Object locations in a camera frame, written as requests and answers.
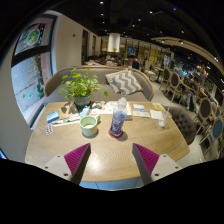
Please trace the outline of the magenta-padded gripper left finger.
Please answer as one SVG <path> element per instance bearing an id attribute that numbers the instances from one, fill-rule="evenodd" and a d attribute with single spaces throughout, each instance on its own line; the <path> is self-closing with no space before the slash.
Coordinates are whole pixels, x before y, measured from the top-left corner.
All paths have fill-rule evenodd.
<path id="1" fill-rule="evenodd" d="M 57 154 L 43 169 L 79 185 L 91 154 L 91 144 L 82 145 L 66 155 Z"/>

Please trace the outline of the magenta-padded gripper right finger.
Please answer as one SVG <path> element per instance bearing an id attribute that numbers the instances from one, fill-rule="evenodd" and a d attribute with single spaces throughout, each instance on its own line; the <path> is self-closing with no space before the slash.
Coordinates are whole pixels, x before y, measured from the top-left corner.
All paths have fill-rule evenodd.
<path id="1" fill-rule="evenodd" d="M 167 154 L 158 155 L 136 143 L 133 144 L 132 154 L 144 185 L 181 170 L 181 167 Z"/>

